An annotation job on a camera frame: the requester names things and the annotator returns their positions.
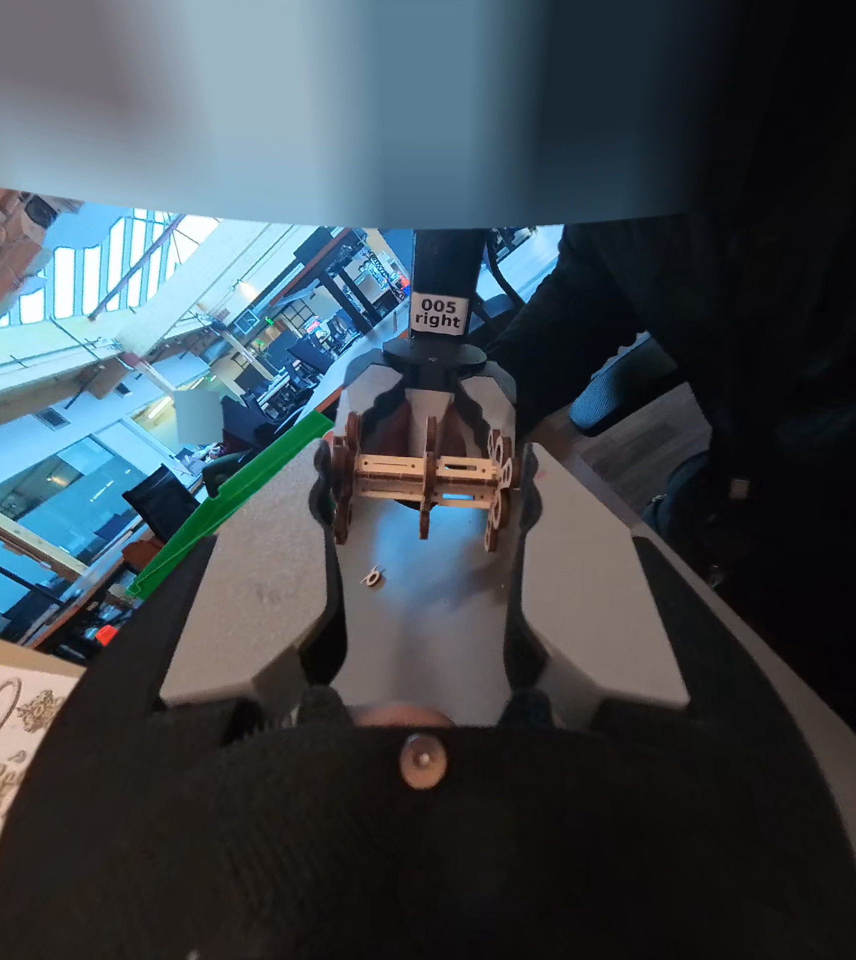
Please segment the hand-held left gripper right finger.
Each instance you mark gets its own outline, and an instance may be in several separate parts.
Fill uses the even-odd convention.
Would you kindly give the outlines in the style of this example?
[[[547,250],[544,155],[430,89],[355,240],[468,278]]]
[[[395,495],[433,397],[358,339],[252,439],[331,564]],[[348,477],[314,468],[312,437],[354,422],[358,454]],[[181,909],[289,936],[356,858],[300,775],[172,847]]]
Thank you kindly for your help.
[[[504,643],[511,691],[539,690],[554,710],[687,708],[626,523],[538,443],[526,447],[520,479]]]

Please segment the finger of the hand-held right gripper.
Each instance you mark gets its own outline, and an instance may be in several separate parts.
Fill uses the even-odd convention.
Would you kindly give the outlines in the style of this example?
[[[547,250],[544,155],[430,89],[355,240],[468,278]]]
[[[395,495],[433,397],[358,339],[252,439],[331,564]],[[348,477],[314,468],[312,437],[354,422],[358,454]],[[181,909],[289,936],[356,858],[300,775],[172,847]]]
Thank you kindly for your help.
[[[513,377],[493,361],[459,378],[454,390],[454,407],[465,425],[466,437],[489,437],[492,431],[516,437],[516,402]]]
[[[359,443],[373,443],[387,421],[406,400],[402,374],[381,352],[352,360],[341,389],[341,436],[347,435],[350,415],[357,416]]]

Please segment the grey mesh office chair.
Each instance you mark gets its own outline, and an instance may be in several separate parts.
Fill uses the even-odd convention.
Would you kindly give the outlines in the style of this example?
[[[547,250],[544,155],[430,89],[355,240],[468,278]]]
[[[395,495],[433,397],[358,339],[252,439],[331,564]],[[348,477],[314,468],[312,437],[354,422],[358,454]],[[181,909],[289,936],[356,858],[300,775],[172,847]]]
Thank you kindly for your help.
[[[599,369],[571,404],[569,420],[596,437],[685,383],[682,371],[648,332]]]

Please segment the green plastic bin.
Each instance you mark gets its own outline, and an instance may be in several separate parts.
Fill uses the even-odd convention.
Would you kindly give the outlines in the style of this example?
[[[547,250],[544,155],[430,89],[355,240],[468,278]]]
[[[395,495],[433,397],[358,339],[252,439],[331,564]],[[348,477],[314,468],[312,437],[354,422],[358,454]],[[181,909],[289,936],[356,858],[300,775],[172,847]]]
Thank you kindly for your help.
[[[334,423],[325,414],[311,411],[226,479],[216,494],[210,494],[175,531],[160,552],[126,589],[138,602],[155,592],[168,575],[206,536],[218,532],[242,506],[266,486],[294,457],[314,441],[325,437]]]

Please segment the wooden gear model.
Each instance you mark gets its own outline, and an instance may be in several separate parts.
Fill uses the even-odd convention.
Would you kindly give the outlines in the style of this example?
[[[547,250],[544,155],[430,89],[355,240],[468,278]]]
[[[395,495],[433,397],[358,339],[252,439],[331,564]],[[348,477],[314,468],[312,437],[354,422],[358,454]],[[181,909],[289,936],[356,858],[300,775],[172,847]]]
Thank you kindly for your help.
[[[351,413],[345,432],[331,439],[330,497],[336,545],[347,542],[356,499],[393,500],[415,508],[418,537],[431,530],[435,507],[483,512],[486,516],[483,546],[493,553],[509,519],[510,494],[516,485],[516,457],[506,433],[489,432],[486,454],[456,457],[438,453],[438,421],[427,417],[420,456],[365,453],[360,441],[361,420]]]

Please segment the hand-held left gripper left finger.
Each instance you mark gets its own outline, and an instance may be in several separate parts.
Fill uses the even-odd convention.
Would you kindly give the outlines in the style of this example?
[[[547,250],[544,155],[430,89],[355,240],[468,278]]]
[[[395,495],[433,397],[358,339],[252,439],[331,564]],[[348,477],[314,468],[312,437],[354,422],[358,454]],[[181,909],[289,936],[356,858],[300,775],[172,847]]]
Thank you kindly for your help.
[[[298,702],[347,654],[330,453],[311,441],[215,537],[161,684],[165,702]]]

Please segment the black office chair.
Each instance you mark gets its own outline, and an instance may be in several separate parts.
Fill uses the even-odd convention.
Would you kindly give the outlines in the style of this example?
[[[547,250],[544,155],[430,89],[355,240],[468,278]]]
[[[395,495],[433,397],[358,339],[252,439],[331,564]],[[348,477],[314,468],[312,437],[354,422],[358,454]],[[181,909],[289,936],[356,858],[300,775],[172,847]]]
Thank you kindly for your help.
[[[122,498],[163,545],[200,506],[190,490],[165,465],[124,491]]]

